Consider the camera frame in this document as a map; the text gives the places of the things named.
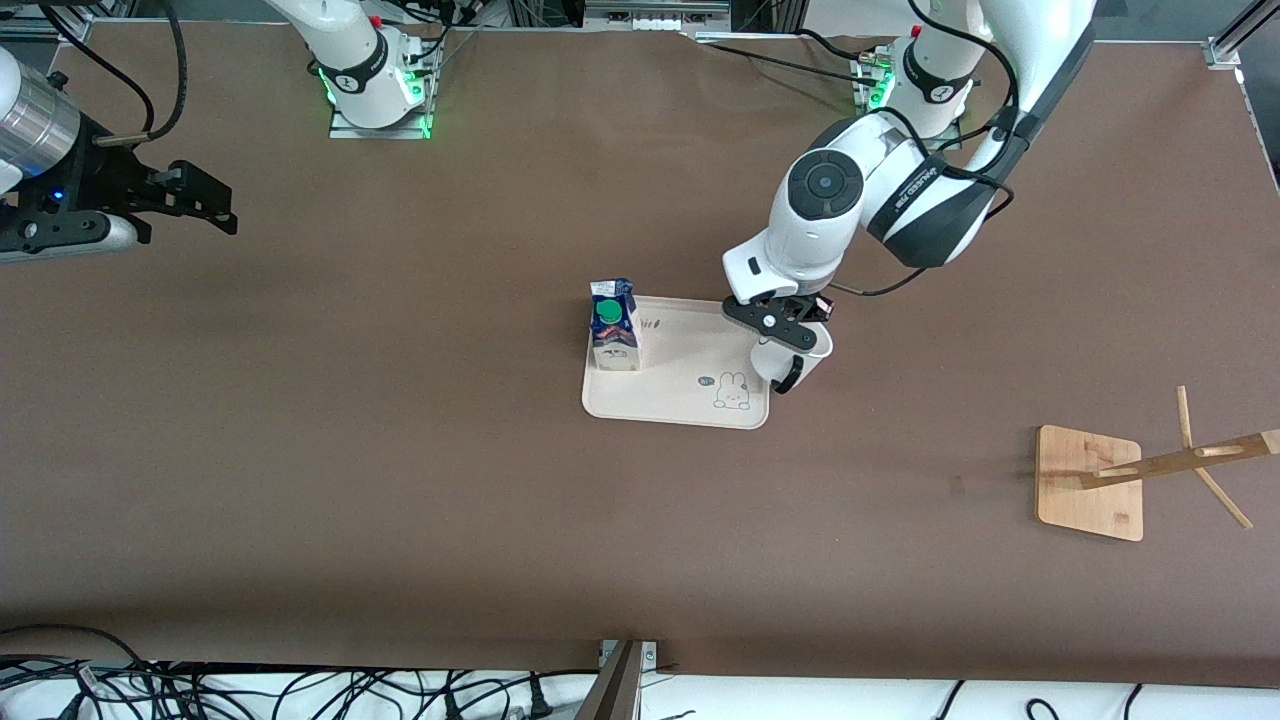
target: bamboo base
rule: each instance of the bamboo base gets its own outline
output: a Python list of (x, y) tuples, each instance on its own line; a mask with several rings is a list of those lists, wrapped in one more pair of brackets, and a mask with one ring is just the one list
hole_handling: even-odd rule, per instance
[(1057, 425), (1036, 433), (1036, 516), (1042, 523), (1142, 539), (1142, 480), (1084, 489), (1076, 475), (1142, 459), (1138, 443)]

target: wooden rod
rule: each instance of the wooden rod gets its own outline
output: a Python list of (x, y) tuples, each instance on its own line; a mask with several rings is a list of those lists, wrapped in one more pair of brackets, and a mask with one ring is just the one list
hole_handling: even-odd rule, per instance
[(1076, 475), (1080, 487), (1084, 489), (1103, 488), (1107, 486), (1117, 486), (1120, 483), (1130, 483), (1133, 480), (1158, 478), (1162, 475), (1172, 475), (1175, 473), (1185, 473), (1188, 470), (1194, 470), (1197, 468), (1212, 468), (1213, 465), (1221, 465), (1222, 462), (1234, 462), (1236, 460), (1248, 460), (1251, 457), (1263, 457), (1267, 455), (1280, 454), (1280, 430), (1266, 430), (1262, 433), (1254, 433), (1252, 436), (1244, 436), (1235, 439), (1229, 439), (1226, 442), (1213, 443), (1206, 446), (1210, 448), (1216, 448), (1226, 445), (1240, 446), (1240, 452), (1235, 455), (1210, 455), (1199, 456), (1197, 450), (1203, 448), (1190, 448), (1179, 450), (1178, 452), (1170, 452), (1167, 455), (1157, 455), (1156, 457), (1148, 457), (1146, 460), (1138, 460), (1134, 462), (1125, 462), (1124, 465), (1116, 465), (1115, 468), (1106, 468), (1105, 470), (1125, 470), (1134, 469), (1138, 470), (1137, 475), (1115, 475), (1098, 478), (1094, 477), (1096, 473), (1085, 473), (1083, 475)]
[(1192, 452), (1196, 457), (1222, 457), (1224, 455), (1239, 455), (1244, 448), (1238, 445), (1220, 445), (1217, 447), (1197, 447)]
[[(1194, 447), (1196, 443), (1192, 442), (1192, 413), (1187, 405), (1187, 386), (1178, 386), (1178, 424), (1180, 425), (1183, 433), (1183, 447)], [(1222, 507), (1226, 507), (1226, 511), (1231, 514), (1231, 518), (1235, 518), (1235, 523), (1238, 525), (1245, 530), (1253, 527), (1253, 523), (1244, 515), (1240, 506), (1226, 495), (1226, 491), (1222, 489), (1222, 486), (1217, 484), (1217, 480), (1208, 474), (1208, 470), (1204, 468), (1196, 468), (1196, 475), (1199, 477), (1201, 482), (1204, 483), (1204, 487), (1213, 493), (1217, 502)]]
[(1125, 475), (1137, 475), (1138, 470), (1134, 468), (1106, 468), (1103, 470), (1094, 470), (1094, 478), (1123, 478)]

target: brown tabletop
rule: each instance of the brown tabletop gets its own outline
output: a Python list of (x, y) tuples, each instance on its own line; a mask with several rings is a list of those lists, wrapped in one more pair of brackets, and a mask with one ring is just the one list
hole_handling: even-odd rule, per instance
[[(92, 40), (163, 115), (165, 27)], [(1037, 425), (1170, 451), (1184, 383), (1204, 441), (1280, 427), (1276, 192), (1194, 45), (1098, 45), (1012, 208), (837, 297), (833, 357), (736, 432), (584, 413), (588, 282), (726, 295), (719, 254), (845, 83), (668, 33), (484, 33), (433, 140), (329, 141), (291, 28), (187, 42), (187, 114), (140, 154), (229, 183), (241, 234), (160, 218), (0, 269), (4, 624), (206, 660), (579, 666), (627, 635), (694, 673), (1280, 682), (1280, 464), (1217, 473), (1249, 532), (1193, 475), (1148, 483), (1140, 543), (1033, 516)], [(901, 275), (855, 245), (844, 281)]]

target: white robotic arm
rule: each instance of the white robotic arm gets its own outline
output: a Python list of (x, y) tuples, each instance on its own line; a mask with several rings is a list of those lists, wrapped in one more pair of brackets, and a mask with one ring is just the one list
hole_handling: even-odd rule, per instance
[[(827, 318), (829, 302), (818, 293), (859, 225), (904, 265), (954, 260), (1079, 72), (1092, 15), (1092, 0), (933, 0), (919, 36), (893, 45), (897, 86), (887, 106), (824, 131), (788, 169), (769, 225), (724, 254), (733, 291), (726, 316), (797, 352), (812, 350), (796, 338), (813, 333), (796, 325)], [(918, 140), (960, 114), (986, 51), (974, 38), (1004, 49), (1015, 82), (974, 156), (954, 168)]]
[(398, 122), (425, 101), (422, 41), (375, 28), (358, 0), (264, 0), (307, 42), (342, 115), (362, 128)]

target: beige tray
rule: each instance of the beige tray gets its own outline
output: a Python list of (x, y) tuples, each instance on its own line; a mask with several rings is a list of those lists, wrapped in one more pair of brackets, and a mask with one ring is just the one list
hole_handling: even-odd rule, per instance
[(769, 386), (751, 369), (756, 336), (707, 300), (636, 296), (641, 365), (596, 370), (588, 338), (582, 407), (596, 418), (753, 430)]

